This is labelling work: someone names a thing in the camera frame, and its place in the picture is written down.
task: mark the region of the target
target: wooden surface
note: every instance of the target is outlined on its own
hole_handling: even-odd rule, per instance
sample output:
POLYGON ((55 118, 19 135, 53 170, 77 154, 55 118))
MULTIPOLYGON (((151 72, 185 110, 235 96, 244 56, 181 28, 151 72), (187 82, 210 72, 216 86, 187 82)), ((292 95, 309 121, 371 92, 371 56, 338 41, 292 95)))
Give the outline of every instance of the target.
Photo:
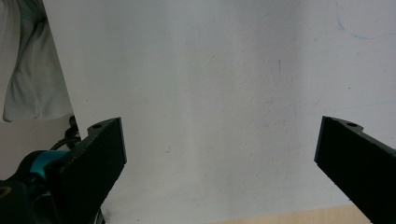
POLYGON ((279 216, 255 217, 213 224, 366 224, 370 220, 355 206, 289 213, 279 216))

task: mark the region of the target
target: teal component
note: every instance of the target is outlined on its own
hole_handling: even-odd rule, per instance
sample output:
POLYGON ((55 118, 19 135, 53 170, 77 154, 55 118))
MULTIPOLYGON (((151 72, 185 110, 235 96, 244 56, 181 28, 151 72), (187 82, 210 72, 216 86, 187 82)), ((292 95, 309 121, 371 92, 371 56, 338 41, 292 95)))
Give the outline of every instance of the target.
POLYGON ((52 151, 52 150, 41 153, 37 158, 35 158, 35 161, 30 167, 30 173, 38 173, 44 179, 46 179, 46 174, 44 173, 44 167, 46 167, 46 165, 50 164, 50 162, 52 161, 61 159, 67 153, 68 151, 52 151))

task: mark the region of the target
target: white wall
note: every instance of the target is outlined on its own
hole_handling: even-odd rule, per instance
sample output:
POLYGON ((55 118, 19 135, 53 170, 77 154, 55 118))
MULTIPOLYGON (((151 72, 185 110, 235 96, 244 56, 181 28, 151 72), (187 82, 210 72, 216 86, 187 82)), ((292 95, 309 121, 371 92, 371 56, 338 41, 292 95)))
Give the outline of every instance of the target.
POLYGON ((64 138, 68 117, 52 120, 0 122, 0 179, 13 175, 30 152, 48 150, 64 138))
POLYGON ((348 203, 313 162, 322 115, 396 146, 393 1, 45 1, 81 130, 121 116, 110 223, 348 203))

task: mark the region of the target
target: white cloth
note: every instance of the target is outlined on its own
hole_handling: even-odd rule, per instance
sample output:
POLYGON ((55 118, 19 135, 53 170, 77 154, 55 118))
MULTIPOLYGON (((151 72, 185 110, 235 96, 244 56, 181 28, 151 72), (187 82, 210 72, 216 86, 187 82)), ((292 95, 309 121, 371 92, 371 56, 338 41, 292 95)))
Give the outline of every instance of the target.
POLYGON ((0 0, 0 115, 6 101, 7 86, 14 73, 20 47, 21 16, 14 0, 0 0))
MULTIPOLYGON (((12 0, 0 0, 10 4, 12 0)), ((6 41, 15 42, 17 40, 17 48, 4 43, 1 46, 1 58, 3 49, 11 52, 14 56, 19 53, 18 59, 11 61, 8 59, 10 66, 14 64, 15 69, 1 75, 8 77, 6 97, 2 97, 1 103, 4 106, 3 120, 15 121, 21 119, 55 119, 61 116, 71 114, 73 112, 67 89, 64 83, 64 76, 61 65, 59 64, 58 55, 55 44, 53 42, 50 26, 45 18, 45 10, 41 1, 19 1, 20 9, 8 7, 8 12, 17 14, 13 21, 7 23, 7 26, 18 27, 19 31, 10 35, 6 41), (21 23, 19 17, 20 11, 26 10, 29 4, 38 13, 22 13, 21 23)), ((2 94, 4 94, 4 85, 2 84, 2 94)))

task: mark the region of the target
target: screw hole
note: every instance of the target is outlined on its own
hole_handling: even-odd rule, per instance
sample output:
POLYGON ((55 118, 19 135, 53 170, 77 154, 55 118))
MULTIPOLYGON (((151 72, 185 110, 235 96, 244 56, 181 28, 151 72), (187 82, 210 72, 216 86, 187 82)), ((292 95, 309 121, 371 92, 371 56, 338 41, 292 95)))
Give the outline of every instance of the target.
POLYGON ((95 124, 95 125, 92 126, 92 128, 93 128, 93 129, 99 129, 99 128, 102 128, 102 125, 100 125, 100 124, 95 124))
POLYGON ((350 126, 350 127, 358 127, 358 125, 356 124, 356 123, 347 123, 346 124, 347 126, 350 126))

